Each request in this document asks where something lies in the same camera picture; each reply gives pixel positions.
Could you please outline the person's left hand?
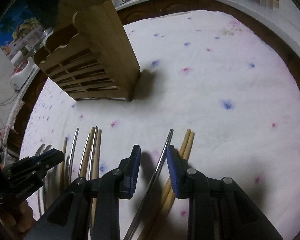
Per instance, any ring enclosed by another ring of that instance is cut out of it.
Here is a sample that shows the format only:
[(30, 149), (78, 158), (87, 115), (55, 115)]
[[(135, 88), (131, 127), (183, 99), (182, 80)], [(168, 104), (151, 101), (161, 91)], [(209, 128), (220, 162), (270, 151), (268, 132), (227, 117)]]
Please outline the person's left hand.
[(24, 239), (37, 221), (34, 219), (33, 209), (26, 200), (16, 208), (16, 211), (18, 218), (10, 213), (0, 212), (0, 222), (12, 239)]

